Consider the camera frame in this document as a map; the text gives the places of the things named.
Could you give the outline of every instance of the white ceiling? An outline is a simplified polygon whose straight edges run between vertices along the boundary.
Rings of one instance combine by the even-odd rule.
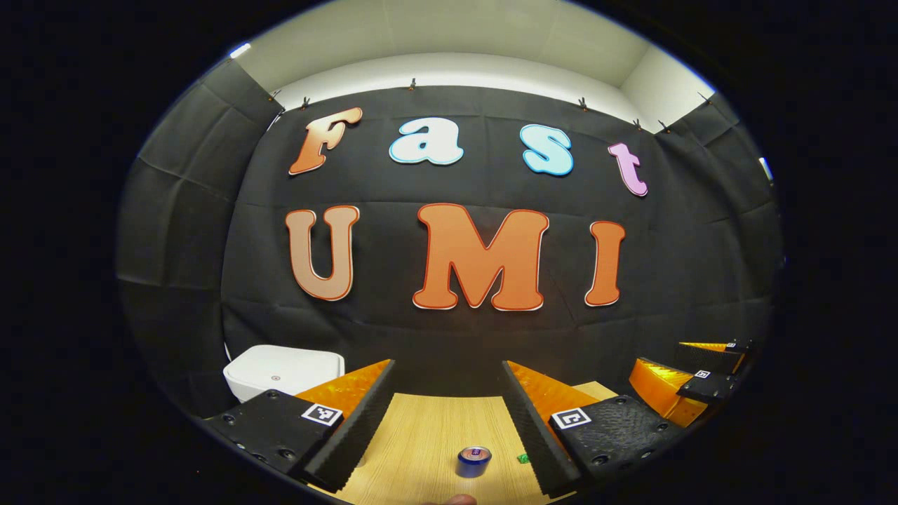
[[[563,0],[335,0],[251,45],[240,64],[273,91],[359,61],[438,52],[527,59],[620,87],[649,42]]]

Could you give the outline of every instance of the white wall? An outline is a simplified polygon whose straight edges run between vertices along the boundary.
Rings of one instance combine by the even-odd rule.
[[[425,53],[369,59],[288,84],[281,88],[276,100],[291,110],[303,104],[304,96],[308,96],[312,103],[320,102],[350,93],[408,86],[412,77],[418,86],[498,88],[539,94],[573,104],[585,97],[590,109],[627,122],[639,118],[641,123],[648,125],[651,118],[640,113],[620,89],[609,84],[543,63],[473,53]]]
[[[661,130],[659,120],[669,125],[701,105],[704,99],[699,93],[714,93],[700,76],[655,46],[649,46],[621,90],[649,117],[640,121],[653,133]]]

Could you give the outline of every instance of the white box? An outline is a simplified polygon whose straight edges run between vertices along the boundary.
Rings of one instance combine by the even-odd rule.
[[[342,376],[343,368],[336,352],[256,345],[224,367],[224,379],[243,403],[269,389],[301,393]]]

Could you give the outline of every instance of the can lid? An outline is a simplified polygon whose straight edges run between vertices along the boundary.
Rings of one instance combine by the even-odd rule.
[[[458,453],[459,461],[466,465],[485,465],[492,457],[489,449],[480,446],[466,447]]]

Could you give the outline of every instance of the fingertip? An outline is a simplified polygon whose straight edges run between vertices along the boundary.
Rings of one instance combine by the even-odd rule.
[[[445,505],[477,505],[477,499],[470,494],[456,494]]]

